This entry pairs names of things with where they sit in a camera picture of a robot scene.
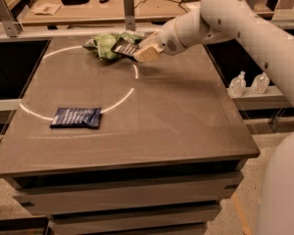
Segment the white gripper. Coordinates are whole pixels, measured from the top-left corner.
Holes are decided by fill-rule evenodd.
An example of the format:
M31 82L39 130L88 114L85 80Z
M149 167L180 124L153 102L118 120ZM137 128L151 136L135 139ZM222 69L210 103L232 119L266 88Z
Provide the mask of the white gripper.
M175 31L175 20L166 22L161 30L148 35L139 43L139 49L133 54L134 59L139 63L156 61L161 58L164 52L168 55L177 55L183 51L177 33Z

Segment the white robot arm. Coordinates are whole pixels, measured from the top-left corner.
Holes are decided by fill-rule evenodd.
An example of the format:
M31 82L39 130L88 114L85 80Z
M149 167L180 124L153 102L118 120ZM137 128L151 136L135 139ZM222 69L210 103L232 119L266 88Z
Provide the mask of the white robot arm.
M201 0L144 39L134 59L149 62L227 39L243 47L294 108L294 36L256 15L245 0ZM294 132L269 160L255 235L294 235Z

